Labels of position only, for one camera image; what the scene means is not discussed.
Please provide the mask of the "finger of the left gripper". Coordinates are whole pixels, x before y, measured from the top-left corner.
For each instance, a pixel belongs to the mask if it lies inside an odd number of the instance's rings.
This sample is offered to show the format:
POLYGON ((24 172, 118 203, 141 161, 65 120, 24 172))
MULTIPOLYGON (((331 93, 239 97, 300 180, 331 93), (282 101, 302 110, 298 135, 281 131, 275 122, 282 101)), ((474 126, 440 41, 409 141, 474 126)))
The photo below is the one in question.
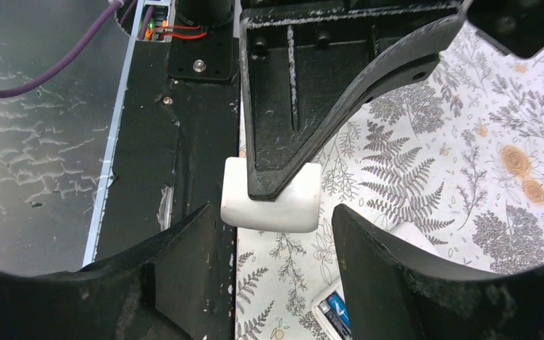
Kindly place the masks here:
POLYGON ((544 50, 544 0, 472 1, 466 15, 505 55, 530 59, 544 50))
POLYGON ((364 104, 423 81, 461 2, 245 2, 239 63, 247 188, 273 201, 364 104))

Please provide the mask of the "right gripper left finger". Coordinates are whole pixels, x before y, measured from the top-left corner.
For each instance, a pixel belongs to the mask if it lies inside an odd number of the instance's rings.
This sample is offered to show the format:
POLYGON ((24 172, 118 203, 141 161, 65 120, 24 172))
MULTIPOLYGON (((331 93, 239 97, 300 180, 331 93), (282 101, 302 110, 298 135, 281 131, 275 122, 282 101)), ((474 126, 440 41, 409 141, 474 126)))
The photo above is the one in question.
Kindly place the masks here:
POLYGON ((204 205, 76 272, 0 272, 0 339, 232 339, 228 255, 204 205))

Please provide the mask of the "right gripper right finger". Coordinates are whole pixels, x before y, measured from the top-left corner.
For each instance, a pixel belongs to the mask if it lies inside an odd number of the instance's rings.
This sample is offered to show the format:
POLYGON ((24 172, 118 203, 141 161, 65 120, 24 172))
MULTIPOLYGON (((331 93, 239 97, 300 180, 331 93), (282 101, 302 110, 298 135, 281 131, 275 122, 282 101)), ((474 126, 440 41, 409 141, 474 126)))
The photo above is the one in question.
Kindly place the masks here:
MULTIPOLYGON (((340 222, 364 220, 338 205, 333 234, 340 222)), ((421 250, 396 250, 393 244, 386 249, 396 251, 424 339, 544 339, 544 264, 499 275, 421 250)))

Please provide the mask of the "white remote battery cover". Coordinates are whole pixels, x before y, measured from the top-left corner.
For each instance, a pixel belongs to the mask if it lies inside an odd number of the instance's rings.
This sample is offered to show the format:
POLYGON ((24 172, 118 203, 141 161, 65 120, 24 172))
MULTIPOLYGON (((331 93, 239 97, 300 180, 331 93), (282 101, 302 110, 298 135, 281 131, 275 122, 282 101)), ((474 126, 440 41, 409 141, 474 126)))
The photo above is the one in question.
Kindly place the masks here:
POLYGON ((247 192, 247 161, 225 161, 220 205, 221 219, 249 230, 310 233, 318 228, 322 167, 306 163, 273 201, 252 200, 247 192))

